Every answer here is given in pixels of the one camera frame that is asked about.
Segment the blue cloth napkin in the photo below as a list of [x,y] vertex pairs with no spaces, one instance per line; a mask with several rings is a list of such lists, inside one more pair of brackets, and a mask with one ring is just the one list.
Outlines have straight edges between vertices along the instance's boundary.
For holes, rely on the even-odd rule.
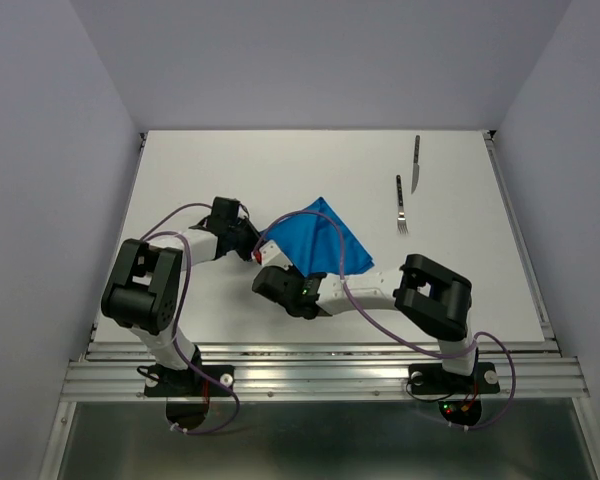
[[278,245],[303,276],[340,272],[340,238],[345,247],[345,275],[363,274],[374,267],[372,256],[323,197],[305,210],[319,212],[319,215],[291,216],[265,236]]

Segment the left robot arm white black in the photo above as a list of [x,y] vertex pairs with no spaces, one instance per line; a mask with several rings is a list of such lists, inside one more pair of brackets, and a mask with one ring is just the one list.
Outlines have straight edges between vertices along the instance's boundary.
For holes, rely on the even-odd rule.
[[251,259],[259,232],[246,217],[212,215],[179,232],[152,232],[123,241],[101,297],[102,314],[147,347],[155,364],[140,375],[150,392],[182,394],[202,382],[201,353],[177,325],[192,268],[230,252]]

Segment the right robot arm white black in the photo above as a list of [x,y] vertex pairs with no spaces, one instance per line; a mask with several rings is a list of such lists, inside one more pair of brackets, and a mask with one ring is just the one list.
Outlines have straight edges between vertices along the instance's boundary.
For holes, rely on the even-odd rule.
[[340,276],[303,276],[295,267],[264,262],[252,291],[281,306],[296,318],[313,320],[355,311],[401,313],[435,339],[442,360],[440,378],[452,390],[462,390],[476,378],[476,347],[469,328],[471,282],[419,254],[406,257],[392,270]]

